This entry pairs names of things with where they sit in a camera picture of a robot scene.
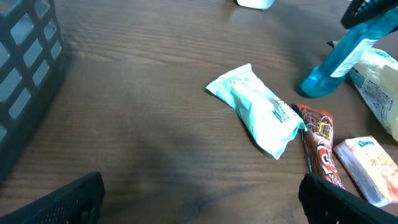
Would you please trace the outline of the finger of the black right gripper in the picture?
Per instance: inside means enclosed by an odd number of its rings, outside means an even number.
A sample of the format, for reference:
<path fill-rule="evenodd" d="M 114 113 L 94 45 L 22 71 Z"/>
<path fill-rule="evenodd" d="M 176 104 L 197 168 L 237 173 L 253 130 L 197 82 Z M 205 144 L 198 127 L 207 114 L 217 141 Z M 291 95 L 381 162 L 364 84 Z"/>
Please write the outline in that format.
<path fill-rule="evenodd" d="M 341 24 L 345 29 L 350 29 L 395 7 L 397 0 L 352 0 L 341 18 Z"/>

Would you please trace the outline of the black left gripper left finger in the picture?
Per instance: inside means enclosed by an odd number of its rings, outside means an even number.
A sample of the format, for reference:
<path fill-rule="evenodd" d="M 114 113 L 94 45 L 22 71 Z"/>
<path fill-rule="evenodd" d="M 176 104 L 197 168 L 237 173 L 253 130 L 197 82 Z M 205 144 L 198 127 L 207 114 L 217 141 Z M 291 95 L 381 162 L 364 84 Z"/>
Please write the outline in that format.
<path fill-rule="evenodd" d="M 1 224 L 96 224 L 105 195 L 100 172 L 90 172 L 1 217 Z"/>

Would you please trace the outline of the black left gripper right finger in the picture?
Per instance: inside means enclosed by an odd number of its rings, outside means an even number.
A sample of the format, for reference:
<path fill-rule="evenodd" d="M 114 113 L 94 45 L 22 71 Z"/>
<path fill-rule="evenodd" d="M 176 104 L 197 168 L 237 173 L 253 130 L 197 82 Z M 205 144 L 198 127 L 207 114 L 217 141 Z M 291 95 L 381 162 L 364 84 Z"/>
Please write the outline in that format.
<path fill-rule="evenodd" d="M 309 172 L 298 191 L 309 224 L 397 224 L 397 217 Z"/>

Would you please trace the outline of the orange tissue pack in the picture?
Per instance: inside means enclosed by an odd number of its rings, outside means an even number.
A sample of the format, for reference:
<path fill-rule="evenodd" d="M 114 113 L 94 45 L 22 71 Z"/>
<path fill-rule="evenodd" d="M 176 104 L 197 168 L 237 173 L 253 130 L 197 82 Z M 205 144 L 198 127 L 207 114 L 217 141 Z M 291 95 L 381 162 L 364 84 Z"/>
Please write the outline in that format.
<path fill-rule="evenodd" d="M 333 151 L 370 204 L 397 203 L 397 164 L 375 138 L 345 139 Z"/>

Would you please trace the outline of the red chocolate bar wrapper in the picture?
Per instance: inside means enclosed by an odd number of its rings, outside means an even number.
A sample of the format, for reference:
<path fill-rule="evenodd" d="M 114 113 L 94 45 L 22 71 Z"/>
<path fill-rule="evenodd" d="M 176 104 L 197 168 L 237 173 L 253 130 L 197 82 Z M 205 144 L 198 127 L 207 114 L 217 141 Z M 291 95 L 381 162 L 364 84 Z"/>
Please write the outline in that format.
<path fill-rule="evenodd" d="M 345 189 L 332 158 L 333 115 L 303 104 L 296 106 L 307 128 L 301 133 L 310 172 Z"/>

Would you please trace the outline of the large yellow snack bag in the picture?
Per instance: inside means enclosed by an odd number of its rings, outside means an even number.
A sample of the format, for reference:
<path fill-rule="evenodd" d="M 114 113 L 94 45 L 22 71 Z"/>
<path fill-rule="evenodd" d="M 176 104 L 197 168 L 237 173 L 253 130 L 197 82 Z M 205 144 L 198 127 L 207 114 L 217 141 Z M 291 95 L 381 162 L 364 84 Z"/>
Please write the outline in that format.
<path fill-rule="evenodd" d="M 347 76 L 383 128 L 397 139 L 397 60 L 371 47 Z"/>

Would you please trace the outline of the teal liquid bottle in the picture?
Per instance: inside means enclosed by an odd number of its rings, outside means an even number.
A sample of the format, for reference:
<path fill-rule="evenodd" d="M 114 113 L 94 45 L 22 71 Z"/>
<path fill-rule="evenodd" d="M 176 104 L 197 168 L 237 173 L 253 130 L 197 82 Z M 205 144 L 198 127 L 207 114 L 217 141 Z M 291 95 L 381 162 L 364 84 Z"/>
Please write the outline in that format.
<path fill-rule="evenodd" d="M 328 95 L 341 85 L 346 74 L 381 37 L 397 26 L 397 8 L 352 27 L 333 48 L 323 63 L 301 83 L 310 97 Z"/>

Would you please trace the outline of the light teal wipes packet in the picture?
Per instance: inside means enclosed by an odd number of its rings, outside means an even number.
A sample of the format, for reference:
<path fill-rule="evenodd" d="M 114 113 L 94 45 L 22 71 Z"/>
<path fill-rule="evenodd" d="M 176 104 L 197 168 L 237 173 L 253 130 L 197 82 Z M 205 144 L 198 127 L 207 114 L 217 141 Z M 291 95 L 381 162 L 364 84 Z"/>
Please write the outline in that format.
<path fill-rule="evenodd" d="M 256 144 L 275 159 L 300 129 L 303 119 L 256 76 L 250 63 L 212 81 L 206 89 L 232 107 Z"/>

